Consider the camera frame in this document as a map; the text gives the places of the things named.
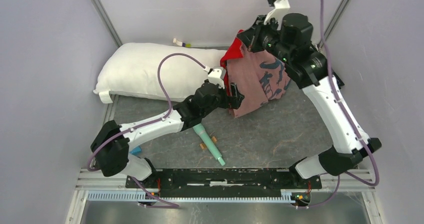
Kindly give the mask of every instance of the white wall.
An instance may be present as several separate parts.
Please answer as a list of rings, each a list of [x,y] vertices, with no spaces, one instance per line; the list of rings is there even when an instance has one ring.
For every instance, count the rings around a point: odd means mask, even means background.
[[[377,187],[387,223],[424,213],[424,0],[351,0],[329,38],[359,123],[382,141]]]
[[[240,29],[272,8],[267,0],[100,0],[123,43],[229,46]],[[341,0],[325,0],[325,24]],[[318,30],[320,0],[289,0],[292,12],[309,16]],[[320,40],[318,31],[313,41]]]
[[[116,46],[90,0],[0,6],[0,223],[64,223]]]

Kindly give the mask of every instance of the gray mat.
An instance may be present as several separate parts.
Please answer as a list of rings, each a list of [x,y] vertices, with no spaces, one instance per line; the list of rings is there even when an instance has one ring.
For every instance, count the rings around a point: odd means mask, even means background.
[[[166,101],[119,96],[114,119],[118,124],[135,122],[166,110]],[[217,138],[225,167],[289,167],[332,145],[317,110],[294,83],[281,99],[248,115],[234,119],[228,110],[216,109],[202,123]],[[156,168],[221,168],[200,148],[201,142],[189,129],[142,144],[140,157]]]

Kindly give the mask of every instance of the black mounting plate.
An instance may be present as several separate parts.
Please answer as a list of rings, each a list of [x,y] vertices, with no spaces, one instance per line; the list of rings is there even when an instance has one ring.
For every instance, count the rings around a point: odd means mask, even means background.
[[[309,181],[312,189],[322,188],[319,176],[297,182],[281,168],[158,169],[143,184],[158,188],[158,180],[161,197],[281,197],[281,189],[307,189]],[[131,178],[125,185],[138,188]]]

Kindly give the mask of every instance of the pink cloth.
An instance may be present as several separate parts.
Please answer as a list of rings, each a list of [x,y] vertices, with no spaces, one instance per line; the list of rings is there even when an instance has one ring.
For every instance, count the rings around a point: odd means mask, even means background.
[[[284,63],[267,51],[252,53],[243,44],[239,50],[242,58],[226,61],[228,81],[236,83],[240,93],[245,96],[240,108],[230,110],[234,117],[258,109],[268,100],[281,98],[290,83]]]

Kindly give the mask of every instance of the white bracket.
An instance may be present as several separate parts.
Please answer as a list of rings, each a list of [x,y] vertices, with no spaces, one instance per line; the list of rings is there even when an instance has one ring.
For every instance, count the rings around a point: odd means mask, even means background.
[[[290,4],[288,0],[275,0],[274,9],[271,10],[263,22],[264,25],[269,24],[272,18],[281,24],[284,15],[290,12]]]
[[[209,83],[218,85],[221,89],[225,89],[224,76],[227,71],[223,67],[214,67],[213,69],[206,67],[204,71],[208,73],[207,80]]]

